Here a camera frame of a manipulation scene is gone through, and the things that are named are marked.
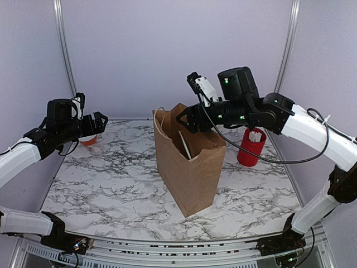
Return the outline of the white straw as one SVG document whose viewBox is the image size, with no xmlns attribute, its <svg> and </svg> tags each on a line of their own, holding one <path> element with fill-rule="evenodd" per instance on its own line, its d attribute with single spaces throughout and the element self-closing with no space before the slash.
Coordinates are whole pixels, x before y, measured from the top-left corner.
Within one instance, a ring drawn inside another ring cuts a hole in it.
<svg viewBox="0 0 357 268">
<path fill-rule="evenodd" d="M 184 138 L 184 136 L 183 136 L 183 134 L 182 134 L 181 131 L 178 131 L 178 134 L 180 135 L 180 138 L 181 138 L 182 144 L 183 144 L 183 146 L 184 146 L 184 149 L 185 149 L 185 151 L 186 151 L 187 157 L 188 157 L 189 160 L 191 160 L 191 159 L 192 159 L 192 156 L 191 156 L 191 154 L 190 154 L 190 150 L 189 150 L 189 148 L 188 148 L 188 146 L 187 146 L 187 143 L 186 143 L 186 141 L 185 141 L 185 138 Z"/>
</svg>

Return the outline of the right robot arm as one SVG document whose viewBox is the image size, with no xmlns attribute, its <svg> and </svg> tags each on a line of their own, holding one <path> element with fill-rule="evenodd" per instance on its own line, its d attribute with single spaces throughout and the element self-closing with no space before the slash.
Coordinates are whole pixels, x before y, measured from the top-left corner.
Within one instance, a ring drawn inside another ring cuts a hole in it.
<svg viewBox="0 0 357 268">
<path fill-rule="evenodd" d="M 203 102 L 185 108 L 176 121 L 191 133 L 226 128 L 263 127 L 318 151 L 335 163 L 329 179 L 300 211 L 290 215 L 281 234 L 260 238 L 262 256 L 304 247 L 304 235 L 319 220 L 341 204 L 356 200 L 356 140 L 330 127 L 328 119 L 315 109 L 304 109 L 278 93 L 264 98 L 250 96 L 236 101 Z"/>
</svg>

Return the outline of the brown paper bag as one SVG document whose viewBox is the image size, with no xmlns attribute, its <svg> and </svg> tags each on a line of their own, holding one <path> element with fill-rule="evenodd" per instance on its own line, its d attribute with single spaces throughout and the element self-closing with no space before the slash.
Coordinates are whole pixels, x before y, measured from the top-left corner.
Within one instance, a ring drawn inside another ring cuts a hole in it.
<svg viewBox="0 0 357 268">
<path fill-rule="evenodd" d="M 170 111 L 155 109 L 153 127 L 157 170 L 184 217 L 213 204 L 223 167 L 226 142 L 214 131 L 191 134 L 177 123 L 185 109 L 179 103 Z M 192 159 L 189 160 L 178 131 Z"/>
</svg>

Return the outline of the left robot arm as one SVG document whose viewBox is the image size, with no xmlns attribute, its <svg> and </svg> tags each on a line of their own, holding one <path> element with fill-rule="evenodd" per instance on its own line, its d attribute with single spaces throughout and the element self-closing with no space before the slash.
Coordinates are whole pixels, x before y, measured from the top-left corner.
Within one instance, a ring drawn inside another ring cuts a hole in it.
<svg viewBox="0 0 357 268">
<path fill-rule="evenodd" d="M 105 131 L 108 117 L 95 112 L 82 119 L 71 119 L 60 125 L 58 133 L 34 128 L 14 146 L 1 154 L 1 186 L 6 185 L 27 167 L 43 160 L 65 143 Z M 90 238 L 69 234 L 65 222 L 50 212 L 26 212 L 1 207 L 1 233 L 8 236 L 34 234 L 41 244 L 64 252 L 85 254 Z"/>
</svg>

